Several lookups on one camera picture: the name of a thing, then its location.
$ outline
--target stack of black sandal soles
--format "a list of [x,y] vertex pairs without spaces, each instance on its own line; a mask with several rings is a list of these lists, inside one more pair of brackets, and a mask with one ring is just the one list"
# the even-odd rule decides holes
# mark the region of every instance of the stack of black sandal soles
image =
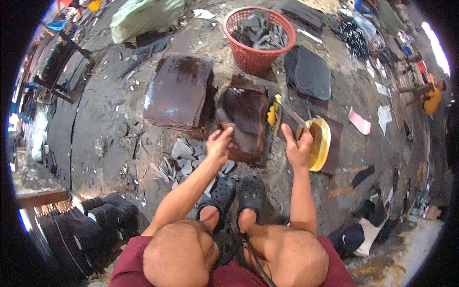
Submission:
[[84,200],[78,208],[37,215],[42,231],[32,229],[29,235],[44,263],[66,283],[76,282],[97,270],[93,263],[110,256],[120,239],[138,235],[137,212],[120,193],[112,193]]
[[331,98],[331,71],[320,56],[302,46],[294,46],[284,57],[287,86],[301,98]]

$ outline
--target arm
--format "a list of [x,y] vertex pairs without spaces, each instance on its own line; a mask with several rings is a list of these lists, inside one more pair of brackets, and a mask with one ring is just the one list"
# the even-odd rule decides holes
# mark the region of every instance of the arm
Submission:
[[163,226],[185,218],[228,160],[227,147],[232,133],[233,128],[228,128],[223,132],[217,130],[209,136],[206,142],[206,159],[190,174],[188,179],[174,188],[161,201],[153,220],[142,236],[154,236]]
[[431,83],[435,84],[435,77],[431,73],[429,73],[429,76],[430,76]]
[[292,130],[282,124],[287,139],[287,158],[293,168],[293,189],[291,192],[290,227],[309,231],[317,235],[317,214],[309,180],[309,151],[313,138],[307,128],[303,128],[300,140],[293,137]]

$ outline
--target yellow shirt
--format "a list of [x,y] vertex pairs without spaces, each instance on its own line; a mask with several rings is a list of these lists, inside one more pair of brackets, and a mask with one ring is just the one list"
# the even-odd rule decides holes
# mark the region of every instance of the yellow shirt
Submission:
[[424,101],[424,111],[426,114],[431,116],[438,109],[442,94],[437,87],[434,86],[434,91],[429,92],[430,99]]

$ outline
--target pink foam piece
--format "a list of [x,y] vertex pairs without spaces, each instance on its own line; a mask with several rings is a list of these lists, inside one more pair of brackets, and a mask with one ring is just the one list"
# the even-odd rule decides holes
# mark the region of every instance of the pink foam piece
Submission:
[[349,111],[349,120],[355,125],[355,127],[364,135],[370,134],[371,123],[363,119],[360,115],[356,114],[351,107]]

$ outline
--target green sack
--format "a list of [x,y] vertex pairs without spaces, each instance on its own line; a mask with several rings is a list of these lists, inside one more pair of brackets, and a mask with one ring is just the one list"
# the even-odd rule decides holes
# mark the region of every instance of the green sack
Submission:
[[184,5],[184,0],[128,0],[113,15],[113,42],[121,44],[149,31],[167,32],[177,25]]

